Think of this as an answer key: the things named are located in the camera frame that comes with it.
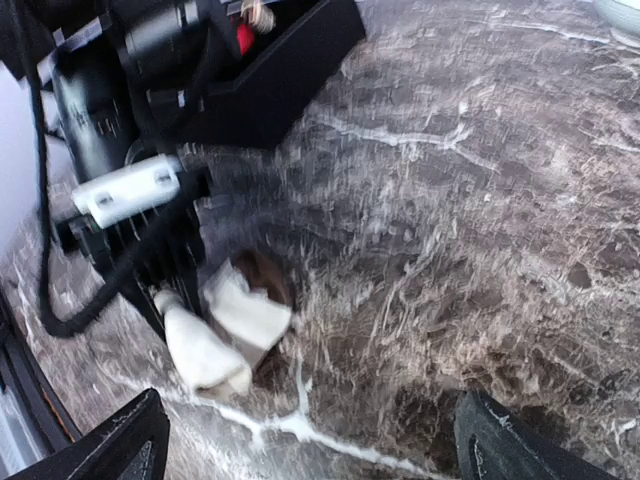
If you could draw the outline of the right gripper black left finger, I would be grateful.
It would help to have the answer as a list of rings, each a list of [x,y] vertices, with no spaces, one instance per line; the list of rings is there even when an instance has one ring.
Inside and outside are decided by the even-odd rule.
[[[82,437],[14,474],[14,479],[162,479],[170,421],[148,388]]]

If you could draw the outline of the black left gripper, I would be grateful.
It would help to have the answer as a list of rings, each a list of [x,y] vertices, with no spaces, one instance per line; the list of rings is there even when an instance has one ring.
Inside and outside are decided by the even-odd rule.
[[[88,330],[107,306],[124,297],[165,340],[165,323],[152,291],[174,288],[186,307],[202,312],[197,269],[205,258],[195,203],[211,193],[211,175],[202,167],[178,174],[178,195],[116,224],[101,228],[87,215],[57,221],[57,244],[67,254],[81,253],[104,284],[81,310],[57,326],[59,338]]]

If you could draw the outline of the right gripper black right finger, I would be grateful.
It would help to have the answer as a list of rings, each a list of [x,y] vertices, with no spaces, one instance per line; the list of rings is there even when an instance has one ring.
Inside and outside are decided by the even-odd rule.
[[[544,439],[482,391],[469,391],[455,409],[454,435],[463,479],[610,479]]]

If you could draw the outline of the white brown striped sock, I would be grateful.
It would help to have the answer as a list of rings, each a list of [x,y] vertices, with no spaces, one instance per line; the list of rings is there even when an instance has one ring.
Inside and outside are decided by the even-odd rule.
[[[292,323],[284,274],[266,255],[244,250],[206,282],[204,298],[206,317],[188,311],[173,290],[154,296],[173,365],[194,394],[245,395],[254,371]]]

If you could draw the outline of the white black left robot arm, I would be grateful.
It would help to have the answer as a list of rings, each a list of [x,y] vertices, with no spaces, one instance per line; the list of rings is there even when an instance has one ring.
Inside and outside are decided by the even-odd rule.
[[[180,130],[255,40],[224,1],[2,3],[1,59],[27,81],[34,114],[39,317],[49,335],[85,332],[119,296],[163,335],[152,297],[163,286],[200,311],[195,205],[228,206],[228,178],[185,167]],[[51,302],[53,246],[83,254],[103,280],[67,318]]]

